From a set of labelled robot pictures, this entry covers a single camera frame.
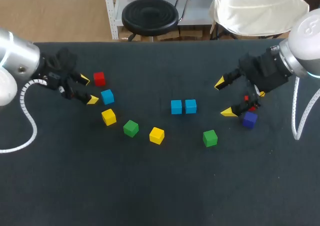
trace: white cloth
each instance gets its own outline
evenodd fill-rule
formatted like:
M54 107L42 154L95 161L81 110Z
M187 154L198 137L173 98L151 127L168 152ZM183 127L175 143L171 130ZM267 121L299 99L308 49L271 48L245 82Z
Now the white cloth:
M210 15L241 36L269 36L291 30L309 11L304 0L213 0Z

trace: stool seat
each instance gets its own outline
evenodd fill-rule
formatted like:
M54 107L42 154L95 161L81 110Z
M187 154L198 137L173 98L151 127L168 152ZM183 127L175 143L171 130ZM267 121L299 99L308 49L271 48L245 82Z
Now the stool seat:
M176 8L164 0L136 0L122 12L122 23L133 34L154 37L172 31L179 22Z

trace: robotic arm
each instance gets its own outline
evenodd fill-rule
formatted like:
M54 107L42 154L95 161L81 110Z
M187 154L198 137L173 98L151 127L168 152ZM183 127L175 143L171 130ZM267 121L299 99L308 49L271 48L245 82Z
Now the robotic arm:
M260 106L260 97L283 85L292 75L310 74L320 78L320 9L309 12L292 28L288 39L258 57L246 54L238 68L224 74L215 85L218 90L245 76L249 96L244 102L224 110L224 116L240 116Z
M70 81L87 85L90 80L75 70L77 56L63 48L56 55L40 53L39 48L0 28L0 106L10 103L17 93L17 80L37 80L67 99L94 104L98 98L73 90Z

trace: cube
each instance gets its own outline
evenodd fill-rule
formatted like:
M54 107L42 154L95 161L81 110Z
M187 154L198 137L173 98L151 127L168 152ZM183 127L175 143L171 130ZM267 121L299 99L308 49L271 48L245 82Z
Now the cube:
M131 120L129 120L123 126L124 133L129 137L134 137L139 132L139 125Z
M254 114L252 112L246 112L244 115L244 119L243 119L242 124L246 128L253 129L256 124L257 119L258 119L258 115Z
M101 92L101 96L105 105L115 102L115 98L111 90Z
M149 135L150 142L156 144L161 144L162 140L165 138L164 131L162 129L154 127Z
M191 114L197 112L197 103L195 99L185 101L185 113Z
M218 137L214 130L204 132L203 142L206 147L216 146L218 143Z
M109 126L111 124L114 124L116 123L116 115L115 113L113 112L112 109L108 109L104 112L101 113L102 114L102 118L104 120L104 123Z
M171 100L171 114L182 114L182 101Z
M106 85L105 75L103 72L96 72L93 74L94 83L97 87Z

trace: blue block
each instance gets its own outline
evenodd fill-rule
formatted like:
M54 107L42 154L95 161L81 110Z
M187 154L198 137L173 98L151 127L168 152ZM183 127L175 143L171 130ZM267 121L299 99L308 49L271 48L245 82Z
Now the blue block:
M249 129L253 129L255 126L255 123L257 121L258 115L252 113L252 112L246 112L243 119L243 126Z
M105 105L115 102L115 98L111 90L101 92L101 96Z
M185 101L185 113L191 114L197 112L197 103L195 99Z
M181 100L171 100L171 114L182 114Z

